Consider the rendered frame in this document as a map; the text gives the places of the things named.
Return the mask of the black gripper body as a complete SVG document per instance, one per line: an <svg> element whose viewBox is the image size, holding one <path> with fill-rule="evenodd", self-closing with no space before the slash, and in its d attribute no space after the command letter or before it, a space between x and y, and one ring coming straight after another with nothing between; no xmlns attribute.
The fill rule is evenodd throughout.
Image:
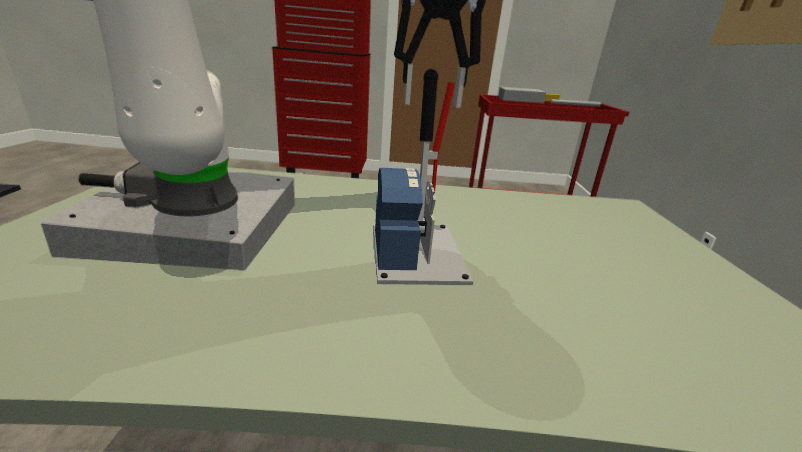
<svg viewBox="0 0 802 452"><path fill-rule="evenodd" d="M420 0L425 12L430 4L431 0ZM458 0L458 7L459 12L463 8L463 6L467 3L468 0ZM432 18L442 18L442 19L453 19L450 9L449 0L440 0L436 10L432 16Z"/></svg>

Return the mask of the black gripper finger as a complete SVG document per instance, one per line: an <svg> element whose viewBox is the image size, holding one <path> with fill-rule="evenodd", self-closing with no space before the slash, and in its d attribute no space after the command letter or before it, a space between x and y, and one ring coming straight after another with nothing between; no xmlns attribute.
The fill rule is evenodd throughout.
<svg viewBox="0 0 802 452"><path fill-rule="evenodd" d="M406 32L410 17L411 6L414 5L415 0L401 0L402 2L402 12L401 18L399 23L399 29L396 39L396 45L394 50L394 56L403 61L404 69L403 69L403 82L405 83L405 93L404 93L404 103L405 105L410 105L410 95L411 95L411 82L412 82L412 69L413 64L412 60L416 54L416 51L420 45L420 42L424 36L424 33L432 19L432 16L438 6L440 0L431 0L430 4L427 8L426 15L425 10L419 22L419 25L416 29L416 32L413 36L413 39L409 45L409 48L405 53L403 53Z"/></svg>
<svg viewBox="0 0 802 452"><path fill-rule="evenodd" d="M479 64L481 50L481 15L486 0L468 0L471 11L470 22L470 58L468 58L465 39L463 35L458 0L449 0L452 18L450 25L453 32L456 51L460 67L457 71L455 95L453 106L461 108L463 87L466 85L468 68ZM472 49L473 48L473 49ZM471 63L471 65L470 65Z"/></svg>

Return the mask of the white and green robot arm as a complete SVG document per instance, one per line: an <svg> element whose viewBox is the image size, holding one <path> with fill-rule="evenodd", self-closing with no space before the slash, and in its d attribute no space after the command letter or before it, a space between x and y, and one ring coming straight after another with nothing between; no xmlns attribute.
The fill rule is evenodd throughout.
<svg viewBox="0 0 802 452"><path fill-rule="evenodd" d="M81 173L79 183L175 216L232 207L221 84L206 70L189 0L93 1L118 132L139 163L115 176Z"/></svg>

